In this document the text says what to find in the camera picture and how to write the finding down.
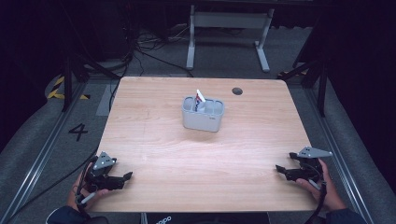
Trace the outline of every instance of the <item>yellow and black tape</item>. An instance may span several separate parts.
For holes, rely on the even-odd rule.
[[[58,93],[59,88],[61,87],[62,83],[64,83],[64,75],[60,75],[58,80],[56,80],[55,84],[52,87],[52,90],[49,93],[48,99],[50,98],[57,98],[57,99],[64,99],[63,93]],[[89,94],[82,94],[79,97],[80,100],[89,100],[91,96]]]

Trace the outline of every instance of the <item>metal frame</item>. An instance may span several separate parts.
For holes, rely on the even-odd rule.
[[[87,83],[78,83],[76,86],[75,92],[73,93],[73,98],[78,99],[78,97],[84,92],[85,86]],[[8,206],[7,211],[3,214],[3,217],[0,219],[0,223],[7,223],[8,219],[11,218],[15,212],[18,211],[29,199],[30,194],[35,187],[35,183],[37,182],[38,178],[40,177],[41,173],[44,170],[47,161],[50,158],[50,155],[54,149],[54,144],[58,139],[67,119],[69,118],[73,107],[76,105],[77,101],[71,101],[70,106],[68,109],[61,113],[60,117],[55,123],[54,128],[52,129],[46,143],[41,148],[40,152],[38,153],[35,162],[33,163],[32,167],[30,168],[29,172],[27,173],[26,177],[24,178],[20,188],[18,189],[17,194],[15,195],[14,199],[12,200],[11,204]],[[18,215],[14,217],[9,223],[16,223],[16,219]]]
[[[324,136],[326,137],[327,142],[329,143],[329,146],[333,154],[332,159],[334,161],[338,173],[341,176],[346,192],[349,196],[350,201],[352,202],[353,208],[355,209],[356,212],[361,214],[361,216],[366,220],[368,224],[373,224],[374,222],[370,215],[370,212],[363,198],[361,197],[361,193],[358,189],[358,186],[356,185],[352,173],[350,173],[349,171],[349,168],[347,166],[346,161],[344,160],[340,148],[335,142],[334,137],[332,136],[332,131],[330,130],[329,124],[327,123],[327,120],[320,115],[320,112],[316,107],[317,102],[314,91],[312,89],[304,89],[304,92],[309,103],[311,104],[312,109],[315,111],[315,115],[318,119],[320,127],[324,132]]]
[[[264,53],[264,42],[271,25],[274,10],[269,9],[268,13],[225,13],[225,12],[195,12],[195,6],[191,6],[190,14],[190,43],[187,53],[187,69],[194,67],[195,55],[195,27],[224,27],[224,28],[246,28],[262,29],[262,37],[255,41],[256,51],[259,56],[262,71],[270,71]]]

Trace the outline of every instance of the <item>table leg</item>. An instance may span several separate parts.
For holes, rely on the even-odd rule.
[[[260,64],[262,65],[262,71],[265,73],[270,72],[270,67],[268,65],[267,58],[265,57],[263,46],[265,39],[268,35],[268,30],[270,29],[271,26],[271,20],[273,18],[273,15],[274,15],[274,10],[270,9],[267,13],[267,19],[265,20],[264,26],[262,27],[262,38],[260,39],[260,41],[255,42],[257,54],[259,55]]]
[[[140,224],[148,224],[148,215],[146,213],[140,214]]]
[[[192,70],[194,67],[194,54],[195,54],[195,39],[194,39],[194,29],[195,29],[195,17],[194,17],[194,6],[191,6],[190,13],[190,44],[189,52],[187,53],[187,65],[186,68]]]

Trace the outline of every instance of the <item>gray plastic container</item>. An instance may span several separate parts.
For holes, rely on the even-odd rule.
[[[217,132],[224,114],[224,103],[220,100],[206,99],[205,111],[195,111],[195,96],[188,96],[181,106],[183,125],[188,129]]]

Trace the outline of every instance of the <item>sleeve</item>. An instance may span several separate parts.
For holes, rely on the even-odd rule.
[[[47,218],[47,224],[81,224],[86,218],[70,206],[63,206],[53,211]]]
[[[366,221],[357,214],[346,209],[332,211],[326,214],[326,224],[367,224]]]

